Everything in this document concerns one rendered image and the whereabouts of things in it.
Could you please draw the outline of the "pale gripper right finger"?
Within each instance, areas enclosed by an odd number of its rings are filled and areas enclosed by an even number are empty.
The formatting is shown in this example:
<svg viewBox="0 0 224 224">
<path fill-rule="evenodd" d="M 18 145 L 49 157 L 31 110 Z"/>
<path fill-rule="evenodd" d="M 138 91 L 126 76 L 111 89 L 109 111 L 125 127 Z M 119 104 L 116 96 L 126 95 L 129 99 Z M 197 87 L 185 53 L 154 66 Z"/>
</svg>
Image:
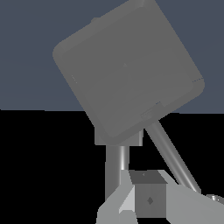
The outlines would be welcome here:
<svg viewBox="0 0 224 224">
<path fill-rule="evenodd" d="M 178 185 L 166 171 L 158 172 L 167 182 L 166 218 L 171 224 L 224 224 L 224 205 Z"/>
</svg>

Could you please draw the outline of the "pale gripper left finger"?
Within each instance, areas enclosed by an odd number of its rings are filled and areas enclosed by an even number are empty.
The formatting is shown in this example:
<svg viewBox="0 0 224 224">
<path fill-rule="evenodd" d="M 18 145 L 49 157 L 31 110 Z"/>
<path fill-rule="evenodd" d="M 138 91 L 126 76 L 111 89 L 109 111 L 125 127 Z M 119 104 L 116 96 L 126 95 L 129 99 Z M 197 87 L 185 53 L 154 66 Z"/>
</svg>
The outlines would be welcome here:
<svg viewBox="0 0 224 224">
<path fill-rule="evenodd" d="M 137 216 L 133 211 L 119 212 L 132 188 L 129 172 L 121 170 L 121 183 L 99 207 L 95 224 L 138 224 Z"/>
</svg>

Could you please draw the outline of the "upright grey metal faucet pipe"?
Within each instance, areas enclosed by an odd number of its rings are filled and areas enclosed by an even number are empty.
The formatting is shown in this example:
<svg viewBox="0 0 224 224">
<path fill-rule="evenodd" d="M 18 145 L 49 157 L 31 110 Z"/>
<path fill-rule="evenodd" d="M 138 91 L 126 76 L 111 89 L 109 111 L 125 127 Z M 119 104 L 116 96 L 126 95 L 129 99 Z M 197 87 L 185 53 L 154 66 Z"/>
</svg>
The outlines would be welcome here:
<svg viewBox="0 0 224 224">
<path fill-rule="evenodd" d="M 130 163 L 129 146 L 107 146 L 105 162 L 105 199 L 121 183 L 121 170 L 128 170 Z"/>
</svg>

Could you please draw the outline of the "slanted grey metal faucet rod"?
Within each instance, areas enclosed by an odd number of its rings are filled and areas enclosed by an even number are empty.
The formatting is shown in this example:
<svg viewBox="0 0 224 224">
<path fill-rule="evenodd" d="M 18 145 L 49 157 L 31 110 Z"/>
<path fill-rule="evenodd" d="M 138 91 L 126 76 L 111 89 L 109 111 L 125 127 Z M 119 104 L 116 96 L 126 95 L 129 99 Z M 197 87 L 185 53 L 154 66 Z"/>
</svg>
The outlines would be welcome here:
<svg viewBox="0 0 224 224">
<path fill-rule="evenodd" d="M 160 122 L 154 122 L 146 130 L 177 182 L 196 193 L 201 193 L 198 183 L 190 173 Z"/>
</svg>

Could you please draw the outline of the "large grey square faucet body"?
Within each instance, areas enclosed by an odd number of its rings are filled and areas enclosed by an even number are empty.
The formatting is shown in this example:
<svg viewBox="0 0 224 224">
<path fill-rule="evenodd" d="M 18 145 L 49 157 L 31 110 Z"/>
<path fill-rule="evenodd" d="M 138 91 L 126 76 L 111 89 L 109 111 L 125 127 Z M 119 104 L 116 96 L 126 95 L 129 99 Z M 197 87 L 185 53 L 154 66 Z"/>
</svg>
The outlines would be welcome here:
<svg viewBox="0 0 224 224">
<path fill-rule="evenodd" d="M 52 56 L 107 145 L 134 136 L 205 87 L 155 0 L 128 0 L 59 42 Z"/>
</svg>

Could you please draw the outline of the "small shiny metal knob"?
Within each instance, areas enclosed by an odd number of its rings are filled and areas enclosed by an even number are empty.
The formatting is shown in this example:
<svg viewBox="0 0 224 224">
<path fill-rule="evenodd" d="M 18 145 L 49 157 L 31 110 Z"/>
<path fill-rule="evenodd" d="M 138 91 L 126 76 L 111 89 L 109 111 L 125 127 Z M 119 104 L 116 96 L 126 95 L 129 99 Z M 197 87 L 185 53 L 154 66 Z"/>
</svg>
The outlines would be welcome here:
<svg viewBox="0 0 224 224">
<path fill-rule="evenodd" d="M 207 197 L 214 200 L 214 201 L 218 201 L 219 203 L 224 205 L 224 198 L 222 198 L 221 196 L 208 194 Z"/>
</svg>

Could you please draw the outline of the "dark grey square block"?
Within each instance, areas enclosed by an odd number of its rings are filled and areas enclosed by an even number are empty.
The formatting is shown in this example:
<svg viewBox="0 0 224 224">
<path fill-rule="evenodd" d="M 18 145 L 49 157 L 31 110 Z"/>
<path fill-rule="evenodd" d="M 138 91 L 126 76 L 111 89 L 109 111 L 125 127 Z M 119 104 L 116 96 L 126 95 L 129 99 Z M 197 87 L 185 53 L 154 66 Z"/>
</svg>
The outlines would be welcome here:
<svg viewBox="0 0 224 224">
<path fill-rule="evenodd" d="M 135 212 L 137 218 L 166 217 L 167 182 L 157 170 L 129 170 L 135 187 Z"/>
</svg>

